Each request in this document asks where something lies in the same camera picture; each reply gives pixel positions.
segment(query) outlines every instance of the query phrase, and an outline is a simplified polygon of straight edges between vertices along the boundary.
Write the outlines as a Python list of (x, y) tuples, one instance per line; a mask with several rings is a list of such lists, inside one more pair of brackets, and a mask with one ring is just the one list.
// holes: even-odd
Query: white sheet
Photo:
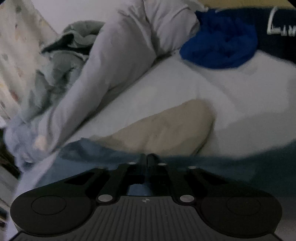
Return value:
[[(207, 100), (216, 113), (209, 141), (212, 154), (245, 156), (284, 145), (296, 138), (295, 76), (295, 65), (260, 51), (237, 69), (217, 71), (185, 63), (177, 53), (152, 68), (68, 142), (107, 136), (137, 120), (200, 98)], [(16, 196), (33, 188), (55, 156), (23, 175)], [(285, 241), (294, 241), (296, 213), (291, 215), (291, 207), (296, 201), (280, 201), (284, 215), (276, 233)], [(7, 238), (15, 233), (10, 222)]]

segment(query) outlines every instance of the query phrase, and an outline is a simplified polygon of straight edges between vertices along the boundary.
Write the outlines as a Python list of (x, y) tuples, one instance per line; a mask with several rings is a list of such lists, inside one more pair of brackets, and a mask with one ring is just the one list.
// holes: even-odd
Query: beige garment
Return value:
[(190, 100), (139, 120), (113, 135), (91, 139), (129, 153), (191, 155), (203, 146), (213, 122), (213, 113), (204, 101)]
[(204, 5), (211, 8), (241, 8), (241, 7), (270, 7), (278, 6), (293, 8), (288, 0), (200, 0)]
[(0, 5), (0, 116), (8, 120), (19, 109), (35, 71), (46, 59), (40, 46), (57, 34), (30, 0), (6, 0)]

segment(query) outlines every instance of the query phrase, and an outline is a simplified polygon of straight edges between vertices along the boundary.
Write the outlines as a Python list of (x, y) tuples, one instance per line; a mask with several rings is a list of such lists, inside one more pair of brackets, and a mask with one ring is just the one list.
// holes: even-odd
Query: curtain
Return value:
[(30, 0), (0, 5), (0, 116), (5, 121), (16, 115), (36, 69), (46, 63), (40, 48), (56, 36)]

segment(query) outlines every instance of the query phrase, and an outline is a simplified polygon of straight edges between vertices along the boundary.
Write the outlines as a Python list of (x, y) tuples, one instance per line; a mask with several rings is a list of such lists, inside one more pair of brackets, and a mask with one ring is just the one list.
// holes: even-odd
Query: bed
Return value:
[[(37, 2), (41, 1), (33, 1), (46, 19), (48, 13), (43, 12), (45, 3), (41, 7)], [(73, 15), (68, 14), (63, 25), (72, 22)], [(57, 27), (52, 18), (47, 20)], [(293, 63), (261, 51), (239, 68), (229, 70), (196, 66), (183, 61), (176, 51), (153, 66), (66, 143), (93, 135), (107, 136), (188, 100), (203, 99), (211, 105), (216, 118), (213, 133), (203, 149), (204, 155), (241, 157), (285, 145), (296, 138), (295, 76), (296, 66)], [(57, 152), (53, 153), (22, 175), (15, 197), (34, 187), (56, 155)], [(276, 234), (284, 241), (294, 240), (296, 212), (291, 207), (296, 205), (296, 200), (287, 197), (281, 198), (280, 202), (284, 214)], [(5, 240), (16, 232), (10, 220)]]

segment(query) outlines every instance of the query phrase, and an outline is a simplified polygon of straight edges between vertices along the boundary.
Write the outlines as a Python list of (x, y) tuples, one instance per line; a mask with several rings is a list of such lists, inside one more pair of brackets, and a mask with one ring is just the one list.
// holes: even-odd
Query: blue garment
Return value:
[[(174, 156), (162, 158), (170, 168), (185, 170), (197, 166), (228, 180), (244, 182), (275, 197), (296, 197), (296, 141), (283, 147), (246, 158)], [(140, 154), (114, 151), (88, 139), (62, 148), (51, 168), (40, 179), (44, 186), (92, 168), (114, 170), (121, 163), (139, 162)], [(132, 185), (127, 195), (151, 196), (148, 184)]]
[(210, 69), (225, 69), (239, 67), (253, 57), (258, 44), (254, 25), (213, 9), (195, 14), (200, 30), (180, 49), (183, 59)]

